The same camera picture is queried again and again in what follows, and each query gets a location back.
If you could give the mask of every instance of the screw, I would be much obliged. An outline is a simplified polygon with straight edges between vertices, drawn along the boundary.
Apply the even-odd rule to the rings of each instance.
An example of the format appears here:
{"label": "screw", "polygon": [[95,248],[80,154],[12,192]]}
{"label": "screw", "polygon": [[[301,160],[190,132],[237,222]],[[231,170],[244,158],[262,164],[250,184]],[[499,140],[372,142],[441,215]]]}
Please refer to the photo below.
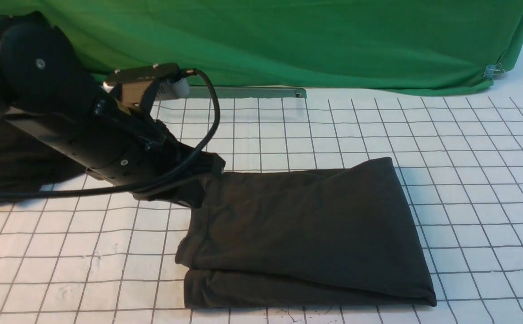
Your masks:
{"label": "screw", "polygon": [[42,60],[42,59],[40,59],[40,58],[37,59],[37,60],[36,60],[36,66],[37,66],[37,68],[39,68],[40,70],[43,70],[43,69],[45,68],[45,62],[44,62],[44,60]]}

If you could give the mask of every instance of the green cloth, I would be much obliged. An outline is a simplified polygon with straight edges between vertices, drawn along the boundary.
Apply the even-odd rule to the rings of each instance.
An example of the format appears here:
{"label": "green cloth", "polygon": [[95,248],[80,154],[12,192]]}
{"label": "green cloth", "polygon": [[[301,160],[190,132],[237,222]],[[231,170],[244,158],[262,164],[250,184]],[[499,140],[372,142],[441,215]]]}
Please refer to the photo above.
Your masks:
{"label": "green cloth", "polygon": [[470,94],[523,45],[523,0],[0,0],[33,10],[90,71],[176,62],[217,86]]}

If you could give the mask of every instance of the black cloth pile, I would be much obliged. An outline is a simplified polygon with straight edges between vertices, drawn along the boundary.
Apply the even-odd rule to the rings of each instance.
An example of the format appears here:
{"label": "black cloth pile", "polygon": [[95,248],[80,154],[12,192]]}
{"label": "black cloth pile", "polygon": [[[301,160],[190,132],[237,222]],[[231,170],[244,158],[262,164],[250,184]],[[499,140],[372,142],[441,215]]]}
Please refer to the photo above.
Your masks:
{"label": "black cloth pile", "polygon": [[[81,164],[0,121],[0,191],[37,192],[85,173]],[[0,200],[0,203],[16,201]]]}
{"label": "black cloth pile", "polygon": [[186,307],[436,305],[391,158],[204,187],[176,256]]}

